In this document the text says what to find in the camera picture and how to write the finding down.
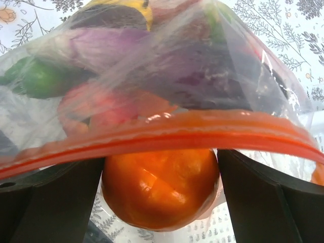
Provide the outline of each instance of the floral pattern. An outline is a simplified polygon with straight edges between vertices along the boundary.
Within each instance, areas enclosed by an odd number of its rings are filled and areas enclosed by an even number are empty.
[[[89,0],[0,0],[0,55],[33,38],[49,33]],[[324,110],[324,0],[223,0],[247,26],[294,72],[317,110]],[[270,153],[245,151],[246,155],[272,167]],[[311,166],[288,174],[309,180]],[[91,220],[114,242],[158,243],[159,233],[134,228],[120,221],[98,190]],[[235,242],[226,204],[214,209],[208,220],[195,221],[175,232],[174,242]]]

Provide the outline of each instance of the shiny tomato skin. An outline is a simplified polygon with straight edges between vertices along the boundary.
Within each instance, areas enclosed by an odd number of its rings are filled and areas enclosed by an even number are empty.
[[[104,198],[124,222],[153,231],[173,231],[213,203],[219,169],[209,149],[114,155],[102,174]]]

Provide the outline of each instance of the floral tablecloth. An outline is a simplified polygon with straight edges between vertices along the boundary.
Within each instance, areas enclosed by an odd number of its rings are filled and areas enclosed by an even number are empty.
[[[89,0],[0,0],[0,55],[50,32],[87,2]],[[324,110],[324,16],[321,14],[324,0],[223,2],[294,72],[314,107]],[[275,167],[275,155],[251,151],[245,154]],[[299,161],[293,161],[291,167],[297,163]],[[287,166],[281,170],[309,180],[313,168],[305,162],[302,168],[299,164],[297,172]],[[215,208],[210,219],[195,221],[168,239],[167,235],[121,222],[107,207],[98,189],[91,220],[113,241],[120,243],[235,242],[226,203]]]

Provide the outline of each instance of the plastic bag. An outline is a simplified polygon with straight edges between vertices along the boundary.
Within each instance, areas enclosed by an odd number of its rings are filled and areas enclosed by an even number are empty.
[[[293,74],[220,1],[92,1],[0,57],[0,179],[133,152],[237,148],[323,163]],[[302,114],[310,114],[306,121]]]

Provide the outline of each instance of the orange printed flower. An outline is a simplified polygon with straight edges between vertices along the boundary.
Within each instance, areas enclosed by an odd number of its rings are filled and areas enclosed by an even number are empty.
[[[7,7],[0,10],[0,20],[1,21],[5,22],[5,23],[9,23],[9,22],[13,22],[15,19],[16,19],[15,11],[13,11],[11,9],[7,9]]]

